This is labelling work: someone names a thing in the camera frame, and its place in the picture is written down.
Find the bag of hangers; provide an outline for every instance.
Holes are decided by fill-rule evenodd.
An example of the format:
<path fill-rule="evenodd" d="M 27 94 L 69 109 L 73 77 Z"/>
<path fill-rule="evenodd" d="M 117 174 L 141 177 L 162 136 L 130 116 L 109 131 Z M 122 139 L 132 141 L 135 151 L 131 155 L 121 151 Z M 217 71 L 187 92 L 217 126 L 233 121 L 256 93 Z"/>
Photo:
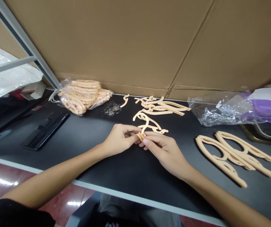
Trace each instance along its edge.
<path fill-rule="evenodd" d="M 102 89 L 100 82 L 95 80 L 66 79 L 61 86 L 58 96 L 62 104 L 78 116 L 102 105 L 113 95 L 112 91 Z"/>

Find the hand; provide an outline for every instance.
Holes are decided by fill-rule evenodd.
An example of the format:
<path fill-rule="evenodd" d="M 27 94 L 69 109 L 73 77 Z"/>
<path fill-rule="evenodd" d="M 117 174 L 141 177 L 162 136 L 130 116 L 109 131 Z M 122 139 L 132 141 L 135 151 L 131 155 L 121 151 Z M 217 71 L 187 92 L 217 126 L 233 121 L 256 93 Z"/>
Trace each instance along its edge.
<path fill-rule="evenodd" d="M 101 147 L 106 151 L 108 157 L 122 153 L 133 143 L 139 143 L 140 140 L 136 134 L 141 131 L 141 128 L 132 125 L 115 124 L 109 136 L 101 143 Z"/>
<path fill-rule="evenodd" d="M 156 132 L 145 132 L 146 137 L 139 144 L 144 150 L 150 150 L 160 161 L 161 165 L 172 175 L 185 180 L 191 165 L 186 161 L 176 141 Z"/>

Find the person's left hand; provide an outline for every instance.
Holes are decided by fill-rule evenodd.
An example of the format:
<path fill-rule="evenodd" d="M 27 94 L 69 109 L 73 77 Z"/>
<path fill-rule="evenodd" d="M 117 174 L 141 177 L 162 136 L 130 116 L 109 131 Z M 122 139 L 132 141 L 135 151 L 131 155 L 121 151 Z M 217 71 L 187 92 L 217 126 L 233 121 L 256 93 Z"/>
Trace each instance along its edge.
<path fill-rule="evenodd" d="M 107 156 L 122 153 L 130 148 L 133 143 L 140 143 L 136 134 L 141 130 L 141 128 L 132 125 L 115 124 L 109 136 L 101 143 L 101 147 L 107 153 Z"/>

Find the table edge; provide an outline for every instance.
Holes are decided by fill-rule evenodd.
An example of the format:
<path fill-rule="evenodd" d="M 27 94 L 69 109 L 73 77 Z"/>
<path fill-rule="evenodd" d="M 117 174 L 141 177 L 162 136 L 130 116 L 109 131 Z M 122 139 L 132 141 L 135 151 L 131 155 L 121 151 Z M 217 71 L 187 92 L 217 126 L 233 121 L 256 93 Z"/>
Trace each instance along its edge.
<path fill-rule="evenodd" d="M 21 170 L 25 170 L 25 171 L 28 171 L 28 172 L 32 172 L 32 173 L 35 173 L 35 174 L 39 174 L 39 173 L 43 172 L 43 170 L 36 169 L 36 168 L 26 166 L 26 165 L 22 165 L 22 164 L 18 164 L 18 163 L 15 163 L 15 162 L 7 161 L 7 160 L 1 159 L 1 158 L 0 158 L 0 164 L 6 165 L 6 166 L 11 166 L 11 167 L 21 169 Z M 147 205 L 147 206 L 151 206 L 151 207 L 155 207 L 155 208 L 158 208 L 158 209 L 166 210 L 166 211 L 176 213 L 176 214 L 179 214 L 179 215 L 183 215 L 183 216 L 186 216 L 186 217 L 189 217 L 189 218 L 193 218 L 193 219 L 197 219 L 197 220 L 200 220 L 200 221 L 208 222 L 210 224 L 214 224 L 214 225 L 218 225 L 218 226 L 222 226 L 222 227 L 227 226 L 226 223 L 221 219 L 210 217 L 210 216 L 207 216 L 207 215 L 204 215 L 204 214 L 199 214 L 199 213 L 189 211 L 189 210 L 185 210 L 185 209 L 182 209 L 182 208 L 174 207 L 174 206 L 164 204 L 164 203 L 161 203 L 161 202 L 156 202 L 156 201 L 153 201 L 153 200 L 150 200 L 150 199 L 145 199 L 145 198 L 135 196 L 135 195 L 131 195 L 131 194 L 128 194 L 128 193 L 125 193 L 125 192 L 116 191 L 116 190 L 113 190 L 113 189 L 105 188 L 105 187 L 102 187 L 102 186 L 98 186 L 98 185 L 87 183 L 87 182 L 80 181 L 80 180 L 73 180 L 72 184 L 81 186 L 83 188 L 88 188 L 88 189 L 91 189 L 91 190 L 106 193 L 106 194 L 109 194 L 109 195 L 113 195 L 113 196 L 116 196 L 116 197 L 119 197 L 119 198 L 122 198 L 122 199 L 127 199 L 127 200 L 130 200 L 130 201 L 133 201 L 133 202 L 141 203 L 141 204 L 144 204 L 144 205 Z"/>

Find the black sleeve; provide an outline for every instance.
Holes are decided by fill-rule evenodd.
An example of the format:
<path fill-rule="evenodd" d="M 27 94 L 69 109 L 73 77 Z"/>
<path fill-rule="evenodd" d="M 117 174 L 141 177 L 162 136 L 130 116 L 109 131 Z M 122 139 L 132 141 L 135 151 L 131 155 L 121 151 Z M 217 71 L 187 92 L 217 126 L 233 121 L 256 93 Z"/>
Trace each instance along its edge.
<path fill-rule="evenodd" d="M 0 226 L 53 227 L 55 221 L 45 211 L 28 208 L 10 199 L 0 199 Z"/>

